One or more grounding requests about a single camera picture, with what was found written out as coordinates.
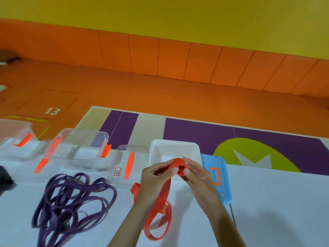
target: purple stripe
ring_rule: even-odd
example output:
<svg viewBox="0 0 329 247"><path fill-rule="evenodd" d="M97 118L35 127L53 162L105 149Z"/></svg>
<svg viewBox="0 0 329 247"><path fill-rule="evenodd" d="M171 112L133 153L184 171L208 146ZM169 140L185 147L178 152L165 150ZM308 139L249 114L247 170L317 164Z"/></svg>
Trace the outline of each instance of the purple stripe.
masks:
<svg viewBox="0 0 329 247"><path fill-rule="evenodd" d="M117 149L120 145L127 145L131 133L133 132L138 114L123 112L122 116L109 138L109 144L112 144L112 149Z"/></svg>
<svg viewBox="0 0 329 247"><path fill-rule="evenodd" d="M102 125L100 131L101 132L107 132L109 134L109 137L111 137L114 128L116 127L121 115L122 111L116 111L112 110L109 113L109 116L106 118L104 124ZM101 147L103 143L104 137L100 134L98 134L95 138L94 141L92 142L91 146L92 147Z"/></svg>
<svg viewBox="0 0 329 247"><path fill-rule="evenodd" d="M329 150L319 139L234 127L236 136L272 147L303 173L329 175Z"/></svg>
<svg viewBox="0 0 329 247"><path fill-rule="evenodd" d="M222 142L235 138L230 126L166 118L164 140L194 142L200 152L213 155Z"/></svg>

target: hand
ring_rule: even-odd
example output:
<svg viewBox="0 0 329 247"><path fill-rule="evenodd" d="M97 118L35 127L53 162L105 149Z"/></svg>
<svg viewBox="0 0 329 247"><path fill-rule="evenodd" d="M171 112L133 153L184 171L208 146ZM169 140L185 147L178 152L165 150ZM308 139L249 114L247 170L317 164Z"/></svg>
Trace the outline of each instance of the hand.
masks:
<svg viewBox="0 0 329 247"><path fill-rule="evenodd" d="M184 174L196 201L208 218L216 216L215 214L219 213L223 205L217 195L210 172L189 158L183 157L183 160L189 165L189 169L184 169Z"/></svg>
<svg viewBox="0 0 329 247"><path fill-rule="evenodd" d="M178 172L178 167L165 171L173 162L174 159L171 159L143 169L141 186L135 204L153 206L165 182Z"/></svg>

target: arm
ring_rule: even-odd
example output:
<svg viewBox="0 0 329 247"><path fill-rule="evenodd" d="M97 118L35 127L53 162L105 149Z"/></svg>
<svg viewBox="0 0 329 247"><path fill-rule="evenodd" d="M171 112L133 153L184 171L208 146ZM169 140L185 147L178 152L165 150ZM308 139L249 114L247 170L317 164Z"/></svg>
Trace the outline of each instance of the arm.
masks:
<svg viewBox="0 0 329 247"><path fill-rule="evenodd" d="M197 162L183 158L189 169L184 170L186 181L197 202L207 215L219 247L246 247L231 217L221 203L211 174Z"/></svg>
<svg viewBox="0 0 329 247"><path fill-rule="evenodd" d="M172 159L158 163L143 170L138 197L108 247L136 246L145 220L153 208L164 183L178 172L178 167L164 173L161 172L162 169L167 169L173 161Z"/></svg>

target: white star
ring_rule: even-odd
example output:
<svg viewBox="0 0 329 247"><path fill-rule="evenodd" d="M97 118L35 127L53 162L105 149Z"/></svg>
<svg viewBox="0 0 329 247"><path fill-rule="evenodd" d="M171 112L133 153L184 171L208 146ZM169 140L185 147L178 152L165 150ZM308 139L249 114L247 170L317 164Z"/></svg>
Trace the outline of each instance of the white star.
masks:
<svg viewBox="0 0 329 247"><path fill-rule="evenodd" d="M264 158L262 158L257 163L252 162L250 159L243 156L241 153L237 152L236 150L232 149L237 158L239 159L241 165L243 166L251 166L251 167L260 167L266 169L272 169L271 164L271 156L268 154Z"/></svg>

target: blue plastic lid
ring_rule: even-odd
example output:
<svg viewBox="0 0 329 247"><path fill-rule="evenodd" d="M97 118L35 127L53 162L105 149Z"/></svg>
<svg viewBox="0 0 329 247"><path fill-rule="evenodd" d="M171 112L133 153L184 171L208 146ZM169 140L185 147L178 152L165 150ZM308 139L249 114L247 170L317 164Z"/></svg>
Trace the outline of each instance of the blue plastic lid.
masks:
<svg viewBox="0 0 329 247"><path fill-rule="evenodd" d="M202 166L212 175L220 201L223 204L231 203L232 193L225 159L207 154L201 154L201 159Z"/></svg>

